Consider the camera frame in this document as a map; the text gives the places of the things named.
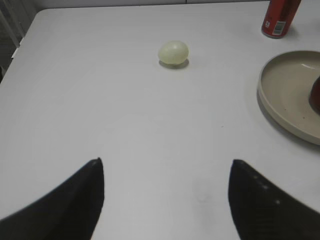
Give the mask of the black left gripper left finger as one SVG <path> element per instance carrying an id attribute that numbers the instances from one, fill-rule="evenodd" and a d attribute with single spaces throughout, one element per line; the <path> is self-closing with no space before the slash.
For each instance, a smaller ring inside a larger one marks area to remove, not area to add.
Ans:
<path id="1" fill-rule="evenodd" d="M 89 240 L 104 205 L 104 167 L 90 160 L 51 192 L 0 221 L 2 240 Z"/>

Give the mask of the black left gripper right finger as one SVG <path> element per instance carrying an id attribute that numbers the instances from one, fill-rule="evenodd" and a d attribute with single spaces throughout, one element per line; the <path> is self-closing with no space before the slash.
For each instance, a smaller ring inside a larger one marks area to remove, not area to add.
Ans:
<path id="1" fill-rule="evenodd" d="M 232 162 L 228 202 L 242 240 L 318 240 L 320 214 L 298 201 L 244 160 Z"/>

